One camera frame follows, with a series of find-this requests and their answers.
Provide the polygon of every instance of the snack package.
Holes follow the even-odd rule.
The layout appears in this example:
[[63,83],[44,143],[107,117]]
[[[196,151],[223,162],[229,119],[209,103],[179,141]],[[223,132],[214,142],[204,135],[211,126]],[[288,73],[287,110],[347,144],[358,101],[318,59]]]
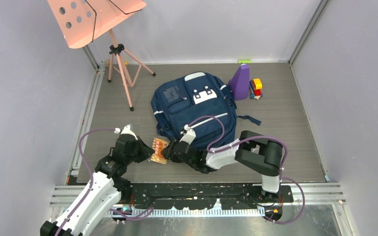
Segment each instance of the snack package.
[[154,138],[153,149],[154,154],[150,157],[150,161],[154,161],[160,164],[167,164],[166,158],[161,154],[161,151],[169,145],[169,142]]

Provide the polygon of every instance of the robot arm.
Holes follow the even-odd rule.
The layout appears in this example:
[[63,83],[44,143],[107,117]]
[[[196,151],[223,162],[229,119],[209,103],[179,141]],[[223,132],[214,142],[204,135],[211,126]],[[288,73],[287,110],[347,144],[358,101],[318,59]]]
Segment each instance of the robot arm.
[[54,236],[74,208],[74,214],[63,225],[59,236],[88,236],[114,204],[130,198],[131,183],[121,176],[129,164],[146,160],[154,151],[132,132],[131,125],[124,127],[111,150],[106,157],[99,160],[92,174],[92,188],[80,206],[77,207],[89,190],[90,182],[55,222],[46,221],[42,225],[40,236]]
[[185,162],[195,170],[207,174],[223,166],[241,163],[262,175],[262,190],[278,193],[280,186],[280,165],[282,146],[266,139],[240,141],[261,136],[260,134],[243,131],[239,139],[218,148],[196,150],[190,144],[195,139],[194,131],[185,126],[185,135],[180,140],[173,140],[168,148],[162,151],[166,159],[173,162]]

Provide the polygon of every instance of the yellow object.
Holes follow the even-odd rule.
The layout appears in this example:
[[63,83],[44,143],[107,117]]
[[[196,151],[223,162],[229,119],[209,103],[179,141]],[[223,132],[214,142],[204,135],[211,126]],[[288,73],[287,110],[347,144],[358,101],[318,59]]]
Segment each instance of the yellow object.
[[160,163],[160,164],[167,164],[167,159],[161,154],[161,151],[165,149],[169,145],[169,142],[154,138],[153,140],[153,150],[154,154],[151,155],[150,160]]
[[253,90],[262,89],[263,85],[261,84],[261,80],[259,78],[253,79]]

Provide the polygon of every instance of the yellow toy block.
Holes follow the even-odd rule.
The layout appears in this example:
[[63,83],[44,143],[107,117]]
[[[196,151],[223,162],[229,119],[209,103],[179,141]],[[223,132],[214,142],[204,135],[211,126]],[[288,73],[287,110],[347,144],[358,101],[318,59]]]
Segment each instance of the yellow toy block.
[[253,90],[262,89],[263,85],[261,84],[261,80],[259,78],[253,79]]

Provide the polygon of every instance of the wood grain surface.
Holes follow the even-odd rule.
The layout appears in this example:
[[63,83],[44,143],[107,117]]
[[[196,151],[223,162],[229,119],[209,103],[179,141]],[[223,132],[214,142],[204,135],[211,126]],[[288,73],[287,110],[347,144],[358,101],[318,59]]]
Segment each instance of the wood grain surface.
[[[156,120],[150,105],[156,88],[167,81],[196,71],[209,72],[227,83],[238,66],[238,64],[150,65],[157,76],[153,77],[142,69],[135,87],[129,89],[135,108],[133,112],[129,110],[119,73],[113,71],[112,82],[108,83],[106,71],[91,130],[122,128],[132,123],[134,132],[151,146],[153,138],[161,138],[156,133]],[[133,77],[137,66],[130,65],[128,69]],[[296,181],[325,181],[315,142],[289,65],[253,63],[250,64],[250,70],[251,78],[262,80],[263,97],[258,101],[249,98],[237,101],[237,114],[251,115],[261,120],[262,124],[256,126],[248,120],[238,119],[236,137],[243,130],[278,137],[288,146],[284,176]],[[94,168],[98,160],[109,152],[116,139],[117,135],[108,131],[93,133],[88,137],[85,156],[91,168]],[[258,173],[238,163],[225,166],[213,173],[201,174],[184,163],[168,162],[162,165],[144,161],[129,165],[123,177],[131,182],[261,182]],[[88,180],[89,173],[82,164],[77,181]]]

